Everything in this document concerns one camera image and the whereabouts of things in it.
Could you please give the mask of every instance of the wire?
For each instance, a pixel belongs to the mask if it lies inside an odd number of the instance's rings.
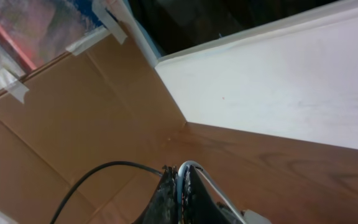
[[[235,216],[239,219],[239,221],[242,224],[247,224],[247,222],[243,219],[241,213],[238,211],[236,206],[234,206],[234,204],[230,201],[230,199],[226,196],[226,194],[218,187],[218,185],[215,183],[212,177],[207,173],[207,171],[195,161],[184,162],[178,170],[177,202],[178,202],[178,207],[180,208],[178,210],[178,217],[181,217],[181,194],[183,190],[183,180],[189,166],[194,166],[195,168],[197,168],[198,171],[200,171],[201,175],[208,181],[208,183],[216,191],[216,193],[218,193],[218,195],[224,200],[226,205],[231,209],[231,211],[235,214]]]
[[[89,172],[87,172],[83,177],[81,177],[81,179],[79,181],[77,181],[77,183],[75,183],[75,185],[68,191],[68,193],[66,194],[66,196],[63,198],[62,202],[60,203],[59,207],[57,208],[52,221],[50,221],[50,224],[54,224],[56,222],[56,219],[58,218],[60,212],[62,212],[63,207],[66,205],[68,199],[70,199],[70,197],[73,195],[74,191],[88,178],[90,177],[92,174],[96,173],[97,171],[104,169],[106,167],[111,167],[111,166],[115,166],[115,165],[120,165],[120,166],[132,166],[132,167],[137,167],[149,172],[152,172],[153,174],[157,174],[160,177],[162,176],[162,173],[158,170],[155,170],[153,168],[147,167],[145,165],[142,164],[138,164],[136,162],[128,162],[128,161],[114,161],[114,162],[108,162],[105,164],[102,164],[100,166],[97,166],[95,168],[93,168],[92,170],[90,170]]]

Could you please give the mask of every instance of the wooden surface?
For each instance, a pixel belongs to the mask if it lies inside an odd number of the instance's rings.
[[[199,162],[239,209],[273,224],[358,223],[358,150],[188,123],[148,165],[187,160]],[[157,182],[140,171],[112,199],[123,223],[140,215]]]

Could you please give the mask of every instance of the brown cardboard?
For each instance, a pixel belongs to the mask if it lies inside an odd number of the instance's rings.
[[[48,223],[68,184],[0,122],[0,211],[21,224]],[[57,223],[82,223],[94,208],[75,193]]]
[[[25,85],[30,91],[24,104],[7,93],[0,96],[1,126],[70,185],[105,162],[146,164],[185,123],[130,38],[120,45],[109,36],[79,56],[62,57]],[[79,192],[99,208],[136,172],[132,167],[104,169]]]

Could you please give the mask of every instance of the white panel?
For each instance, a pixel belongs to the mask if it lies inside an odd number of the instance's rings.
[[[358,17],[280,32],[156,70],[189,122],[358,149]]]

